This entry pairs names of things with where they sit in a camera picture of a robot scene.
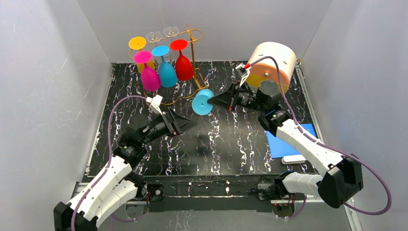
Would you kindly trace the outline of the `light blue wine glass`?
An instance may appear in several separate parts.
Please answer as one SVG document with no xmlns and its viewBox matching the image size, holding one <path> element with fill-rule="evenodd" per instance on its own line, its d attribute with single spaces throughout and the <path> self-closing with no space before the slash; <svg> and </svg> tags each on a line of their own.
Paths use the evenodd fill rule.
<svg viewBox="0 0 408 231">
<path fill-rule="evenodd" d="M 214 93 L 209 89 L 199 90 L 191 104 L 193 111 L 200 116 L 209 114 L 213 109 L 213 105 L 207 101 L 213 96 Z"/>
</svg>

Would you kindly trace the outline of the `red wine glass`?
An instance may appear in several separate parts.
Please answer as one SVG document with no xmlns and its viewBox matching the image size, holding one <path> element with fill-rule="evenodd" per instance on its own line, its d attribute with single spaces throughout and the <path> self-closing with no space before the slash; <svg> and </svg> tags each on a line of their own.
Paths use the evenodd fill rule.
<svg viewBox="0 0 408 231">
<path fill-rule="evenodd" d="M 190 60 L 182 54 L 182 51 L 187 48 L 188 43 L 184 39 L 177 39 L 170 44 L 173 51 L 179 52 L 179 57 L 176 60 L 175 71 L 178 80 L 187 81 L 193 78 L 194 71 Z"/>
</svg>

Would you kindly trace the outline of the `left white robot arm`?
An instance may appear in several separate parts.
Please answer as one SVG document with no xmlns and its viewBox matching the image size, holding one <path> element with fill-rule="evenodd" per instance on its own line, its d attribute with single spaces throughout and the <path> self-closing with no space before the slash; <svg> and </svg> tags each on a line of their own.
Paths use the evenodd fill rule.
<svg viewBox="0 0 408 231">
<path fill-rule="evenodd" d="M 197 122 L 169 108 L 148 121 L 136 115 L 113 152 L 111 162 L 68 203 L 53 210 L 56 231 L 96 231 L 120 206 L 137 197 L 146 184 L 134 168 L 147 154 L 146 144 L 162 136 L 174 137 L 197 126 Z"/>
</svg>

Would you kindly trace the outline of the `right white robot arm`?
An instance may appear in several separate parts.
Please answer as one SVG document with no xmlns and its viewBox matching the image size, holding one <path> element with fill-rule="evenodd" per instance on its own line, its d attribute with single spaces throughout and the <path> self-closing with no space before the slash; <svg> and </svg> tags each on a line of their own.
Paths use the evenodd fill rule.
<svg viewBox="0 0 408 231">
<path fill-rule="evenodd" d="M 311 134 L 296 125 L 290 113 L 281 107 L 282 93 L 276 82 L 264 80 L 257 91 L 238 82 L 207 102 L 232 111 L 236 106 L 260 112 L 261 127 L 298 151 L 318 171 L 317 174 L 287 171 L 274 179 L 270 192 L 275 195 L 295 193 L 320 197 L 326 204 L 339 208 L 364 187 L 361 164 L 351 157 L 321 146 Z"/>
</svg>

